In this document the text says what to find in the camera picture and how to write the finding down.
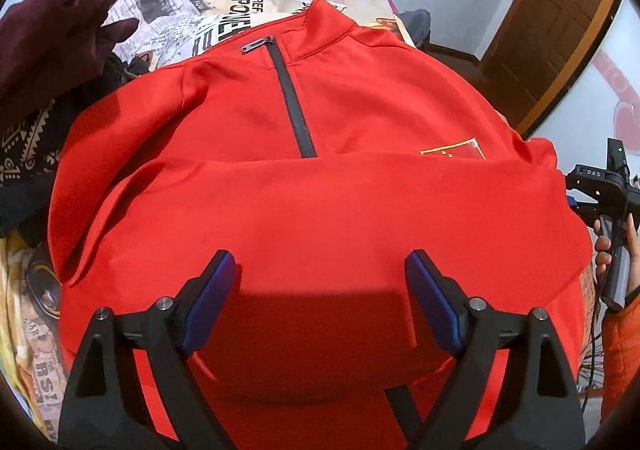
pink heart decal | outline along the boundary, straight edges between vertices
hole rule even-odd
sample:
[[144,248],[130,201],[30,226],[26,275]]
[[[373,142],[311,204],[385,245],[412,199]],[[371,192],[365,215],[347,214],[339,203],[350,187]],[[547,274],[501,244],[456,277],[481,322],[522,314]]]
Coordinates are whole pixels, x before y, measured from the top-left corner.
[[632,104],[618,102],[613,113],[613,131],[616,139],[625,144],[627,154],[640,156],[640,122]]

human hand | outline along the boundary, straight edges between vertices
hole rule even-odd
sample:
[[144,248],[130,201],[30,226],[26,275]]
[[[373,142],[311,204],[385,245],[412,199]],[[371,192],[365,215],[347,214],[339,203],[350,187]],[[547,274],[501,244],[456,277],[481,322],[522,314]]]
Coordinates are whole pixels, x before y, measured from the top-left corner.
[[[599,220],[596,220],[593,225],[593,230],[596,232],[596,235],[598,235],[594,248],[598,252],[596,255],[596,278],[600,284],[607,266],[611,264],[611,255],[606,252],[606,250],[611,247],[611,241],[601,235],[602,231]],[[640,239],[638,238],[634,218],[631,214],[626,218],[625,231],[626,243],[629,246],[629,254],[631,255],[629,281],[626,286],[626,294],[629,294],[640,287]]]

zipper pull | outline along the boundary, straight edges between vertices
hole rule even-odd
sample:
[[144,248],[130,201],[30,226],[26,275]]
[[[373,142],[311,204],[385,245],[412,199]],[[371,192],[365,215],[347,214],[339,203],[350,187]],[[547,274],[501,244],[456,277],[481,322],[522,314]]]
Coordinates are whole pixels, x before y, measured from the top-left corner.
[[246,55],[247,53],[250,53],[251,51],[253,51],[254,49],[258,49],[260,46],[263,46],[265,44],[273,44],[275,42],[275,40],[273,39],[273,36],[266,36],[264,38],[261,38],[260,40],[255,40],[254,42],[251,42],[247,45],[243,45],[240,48],[240,51],[242,52],[243,55]]

maroon garment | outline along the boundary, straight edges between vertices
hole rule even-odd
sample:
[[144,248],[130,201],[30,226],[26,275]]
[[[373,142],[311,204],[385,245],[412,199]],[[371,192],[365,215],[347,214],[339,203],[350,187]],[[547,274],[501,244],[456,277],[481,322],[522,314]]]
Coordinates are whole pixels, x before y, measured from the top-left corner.
[[115,0],[25,0],[0,19],[0,130],[102,74],[107,55],[138,27],[101,27]]

baseboard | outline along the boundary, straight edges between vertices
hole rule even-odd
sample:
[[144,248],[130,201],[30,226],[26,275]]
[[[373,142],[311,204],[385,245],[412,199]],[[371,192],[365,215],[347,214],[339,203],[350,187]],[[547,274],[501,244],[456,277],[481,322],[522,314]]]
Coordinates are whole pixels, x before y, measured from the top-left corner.
[[428,53],[437,53],[439,55],[446,55],[451,56],[452,58],[466,60],[467,62],[471,62],[476,67],[478,67],[478,64],[480,63],[480,60],[476,57],[476,55],[465,53],[464,51],[458,51],[457,49],[451,49],[450,47],[444,47],[443,45],[429,44],[425,47],[425,49]]

